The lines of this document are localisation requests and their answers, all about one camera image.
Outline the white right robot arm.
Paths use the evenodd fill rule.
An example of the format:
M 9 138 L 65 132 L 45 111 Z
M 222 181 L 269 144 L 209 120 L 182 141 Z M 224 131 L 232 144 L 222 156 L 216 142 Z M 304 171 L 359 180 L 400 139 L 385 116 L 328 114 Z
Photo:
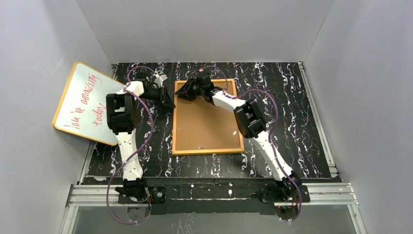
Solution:
M 206 71 L 200 71 L 195 78 L 188 79 L 183 87 L 175 91 L 175 94 L 178 98 L 188 101 L 194 101 L 198 96 L 202 96 L 207 103 L 232 112 L 242 136 L 249 139 L 261 152 L 271 168 L 273 178 L 279 183 L 279 187 L 291 195 L 299 190 L 302 183 L 273 143 L 271 131 L 267 129 L 267 121 L 257 102 L 253 99 L 241 99 L 242 96 L 251 92 L 264 94 L 277 109 L 274 98 L 268 92 L 252 89 L 235 97 L 227 93 L 224 88 L 215 86 L 210 74 Z

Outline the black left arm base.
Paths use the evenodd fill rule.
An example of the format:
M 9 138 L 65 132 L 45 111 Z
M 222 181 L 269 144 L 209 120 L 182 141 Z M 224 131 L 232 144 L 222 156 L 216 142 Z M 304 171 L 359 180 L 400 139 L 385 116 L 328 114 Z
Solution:
M 166 200 L 165 187 L 146 187 L 126 191 L 123 187 L 116 187 L 119 193 L 118 203 L 120 204 L 163 204 Z

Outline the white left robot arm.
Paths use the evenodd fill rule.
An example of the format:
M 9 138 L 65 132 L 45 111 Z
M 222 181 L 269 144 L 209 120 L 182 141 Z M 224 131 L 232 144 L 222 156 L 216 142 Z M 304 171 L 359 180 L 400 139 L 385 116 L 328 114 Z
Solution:
M 137 100 L 155 101 L 163 108 L 174 109 L 170 95 L 164 85 L 166 75 L 155 75 L 149 82 L 145 78 L 128 82 L 120 91 L 106 95 L 107 123 L 116 136 L 122 162 L 123 179 L 142 179 L 143 169 L 137 156 L 136 129 L 138 126 Z

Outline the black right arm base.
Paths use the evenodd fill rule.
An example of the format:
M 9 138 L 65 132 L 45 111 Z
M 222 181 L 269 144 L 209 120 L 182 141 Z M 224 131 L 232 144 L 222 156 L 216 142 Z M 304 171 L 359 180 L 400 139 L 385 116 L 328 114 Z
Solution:
M 255 197 L 263 203 L 281 203 L 278 208 L 298 208 L 300 204 L 311 201 L 306 186 L 301 186 L 297 190 L 293 185 L 287 188 L 281 188 L 278 185 L 261 186 L 255 193 Z

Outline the whiteboard with red writing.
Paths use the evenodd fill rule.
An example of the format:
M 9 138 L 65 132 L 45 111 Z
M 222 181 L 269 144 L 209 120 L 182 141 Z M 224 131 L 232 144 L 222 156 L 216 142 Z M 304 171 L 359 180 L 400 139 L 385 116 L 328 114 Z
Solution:
M 107 124 L 106 95 L 124 84 L 77 62 L 57 108 L 53 126 L 60 131 L 114 146 L 116 136 Z

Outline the aluminium rail base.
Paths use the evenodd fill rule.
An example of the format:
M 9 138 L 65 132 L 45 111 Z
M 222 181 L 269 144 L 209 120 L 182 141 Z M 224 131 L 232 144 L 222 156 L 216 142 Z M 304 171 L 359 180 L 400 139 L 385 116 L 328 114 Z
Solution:
M 355 232 L 367 233 L 350 183 L 307 183 L 309 205 L 347 205 Z M 61 234 L 71 234 L 79 207 L 106 206 L 106 185 L 73 185 L 69 190 Z

